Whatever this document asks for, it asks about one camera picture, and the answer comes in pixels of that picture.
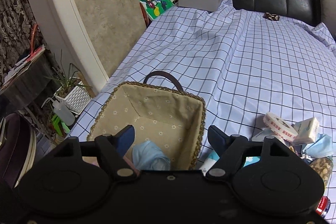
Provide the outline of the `light blue face mask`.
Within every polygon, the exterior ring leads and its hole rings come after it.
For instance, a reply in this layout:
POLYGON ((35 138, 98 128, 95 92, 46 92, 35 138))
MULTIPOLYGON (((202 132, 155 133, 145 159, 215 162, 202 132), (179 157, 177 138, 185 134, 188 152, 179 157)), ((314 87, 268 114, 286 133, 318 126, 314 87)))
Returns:
POLYGON ((132 151, 132 162, 138 170, 170 170, 170 159, 152 141, 136 144, 132 151))

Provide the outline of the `white tissue pack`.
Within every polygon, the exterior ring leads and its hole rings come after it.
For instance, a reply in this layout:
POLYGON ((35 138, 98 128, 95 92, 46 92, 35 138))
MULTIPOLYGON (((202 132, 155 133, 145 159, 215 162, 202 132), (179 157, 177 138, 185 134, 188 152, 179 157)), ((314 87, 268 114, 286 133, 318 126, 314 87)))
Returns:
POLYGON ((254 135, 251 140, 252 141, 264 141, 267 136, 275 136, 276 134, 270 129, 265 128, 256 135, 254 135))

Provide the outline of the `woven basket with floral liner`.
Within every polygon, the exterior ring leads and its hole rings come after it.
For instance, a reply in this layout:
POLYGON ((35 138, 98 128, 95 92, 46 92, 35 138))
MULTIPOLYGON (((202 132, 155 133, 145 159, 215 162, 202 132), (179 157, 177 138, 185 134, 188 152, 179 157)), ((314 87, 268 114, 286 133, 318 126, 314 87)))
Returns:
POLYGON ((147 75, 165 77, 174 88, 125 81, 114 88, 101 108, 88 141, 102 134, 116 135, 124 127, 135 129, 135 138, 127 149, 152 141, 170 159, 175 170, 193 169, 201 150, 205 129, 206 104, 203 98, 185 92, 180 83, 163 71, 147 75))

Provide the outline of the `red printed white tape roll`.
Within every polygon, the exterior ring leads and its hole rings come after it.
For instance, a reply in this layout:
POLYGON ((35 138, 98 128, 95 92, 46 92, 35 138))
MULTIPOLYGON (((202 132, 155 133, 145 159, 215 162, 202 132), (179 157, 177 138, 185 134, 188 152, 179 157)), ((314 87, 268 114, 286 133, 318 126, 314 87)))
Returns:
POLYGON ((286 141, 293 142, 298 136, 298 132, 294 127, 272 112, 267 112, 264 115, 263 121, 276 135, 282 137, 286 141))

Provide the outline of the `clear squeeze bottle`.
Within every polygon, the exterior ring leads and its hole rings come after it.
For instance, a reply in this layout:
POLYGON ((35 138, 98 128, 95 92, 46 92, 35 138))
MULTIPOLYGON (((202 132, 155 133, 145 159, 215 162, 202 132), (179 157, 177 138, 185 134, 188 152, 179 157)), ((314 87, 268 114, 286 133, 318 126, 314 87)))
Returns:
POLYGON ((53 98, 49 97, 47 98, 43 104, 42 107, 47 102, 52 102, 53 112, 67 125, 71 126, 75 122, 75 116, 72 114, 72 112, 68 109, 68 107, 63 103, 59 102, 57 100, 54 100, 53 98))

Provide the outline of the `white pot with plant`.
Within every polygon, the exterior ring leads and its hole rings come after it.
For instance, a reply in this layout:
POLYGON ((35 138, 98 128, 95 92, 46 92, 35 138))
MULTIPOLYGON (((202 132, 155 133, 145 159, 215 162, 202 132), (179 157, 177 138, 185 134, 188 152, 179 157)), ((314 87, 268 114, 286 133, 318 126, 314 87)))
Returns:
POLYGON ((54 97, 64 103, 76 115, 80 115, 89 104, 92 96, 92 87, 86 82, 80 69, 70 63, 68 70, 63 68, 63 52, 60 56, 60 68, 52 68, 54 77, 47 77, 59 85, 54 97))

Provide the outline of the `small white tissue packet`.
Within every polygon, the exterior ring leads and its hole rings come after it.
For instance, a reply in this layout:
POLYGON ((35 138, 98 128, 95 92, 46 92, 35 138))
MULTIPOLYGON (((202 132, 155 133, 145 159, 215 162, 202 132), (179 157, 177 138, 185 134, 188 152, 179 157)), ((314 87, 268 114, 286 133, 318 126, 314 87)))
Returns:
POLYGON ((298 135, 294 138, 295 145, 314 143, 317 138, 319 121, 317 118, 309 118, 294 124, 294 129, 298 135))

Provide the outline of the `blue face mask on pile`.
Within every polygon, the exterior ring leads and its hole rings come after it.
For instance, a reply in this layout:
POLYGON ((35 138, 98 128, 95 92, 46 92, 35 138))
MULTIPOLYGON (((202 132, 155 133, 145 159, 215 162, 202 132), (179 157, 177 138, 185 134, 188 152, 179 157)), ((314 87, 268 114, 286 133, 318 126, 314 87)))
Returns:
POLYGON ((314 143, 307 144, 301 150, 302 157, 311 157, 319 159, 323 157, 331 157, 333 155, 333 141, 331 136, 326 134, 318 134, 314 143))

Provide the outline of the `clear bag of snacks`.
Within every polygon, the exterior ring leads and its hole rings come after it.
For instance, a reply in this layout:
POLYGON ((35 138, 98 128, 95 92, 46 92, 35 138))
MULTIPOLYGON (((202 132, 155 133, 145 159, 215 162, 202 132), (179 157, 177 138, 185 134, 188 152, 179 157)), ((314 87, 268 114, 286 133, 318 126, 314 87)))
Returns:
POLYGON ((327 187, 333 171, 333 161, 329 157, 323 157, 313 160, 309 166, 319 174, 327 187))

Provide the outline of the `dark side table with books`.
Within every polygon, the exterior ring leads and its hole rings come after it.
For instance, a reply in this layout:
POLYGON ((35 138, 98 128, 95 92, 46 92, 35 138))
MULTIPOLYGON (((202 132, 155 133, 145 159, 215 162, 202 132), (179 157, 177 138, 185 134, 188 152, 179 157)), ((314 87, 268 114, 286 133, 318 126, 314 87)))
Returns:
POLYGON ((34 24, 30 54, 17 63, 1 86, 1 97, 5 97, 15 110, 29 106, 51 81, 52 70, 47 61, 46 48, 43 44, 35 48, 37 33, 38 25, 34 24))

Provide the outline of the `red biscuit tin can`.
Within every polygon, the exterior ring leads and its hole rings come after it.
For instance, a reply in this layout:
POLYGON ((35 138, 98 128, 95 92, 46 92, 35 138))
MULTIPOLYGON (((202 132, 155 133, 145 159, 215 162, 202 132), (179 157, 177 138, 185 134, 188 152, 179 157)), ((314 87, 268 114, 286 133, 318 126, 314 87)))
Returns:
POLYGON ((331 201, 328 196, 322 196, 317 208, 316 213, 322 218, 325 218, 331 206, 331 201))

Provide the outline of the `small brown hair clip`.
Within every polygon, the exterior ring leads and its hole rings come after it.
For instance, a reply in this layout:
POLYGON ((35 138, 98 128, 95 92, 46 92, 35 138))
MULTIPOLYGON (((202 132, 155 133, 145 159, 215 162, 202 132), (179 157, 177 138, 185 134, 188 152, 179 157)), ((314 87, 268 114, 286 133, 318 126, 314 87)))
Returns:
POLYGON ((271 20, 271 21, 279 21, 280 20, 280 16, 277 15, 277 14, 271 14, 269 12, 266 12, 264 15, 263 15, 263 18, 264 19, 268 19, 268 20, 271 20))

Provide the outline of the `grey pillow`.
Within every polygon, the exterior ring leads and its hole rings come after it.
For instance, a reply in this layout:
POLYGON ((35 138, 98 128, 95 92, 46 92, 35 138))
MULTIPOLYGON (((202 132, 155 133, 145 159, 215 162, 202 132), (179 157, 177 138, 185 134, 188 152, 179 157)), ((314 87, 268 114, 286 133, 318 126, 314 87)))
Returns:
POLYGON ((335 39, 336 33, 336 0, 320 0, 321 22, 324 23, 332 37, 335 39))

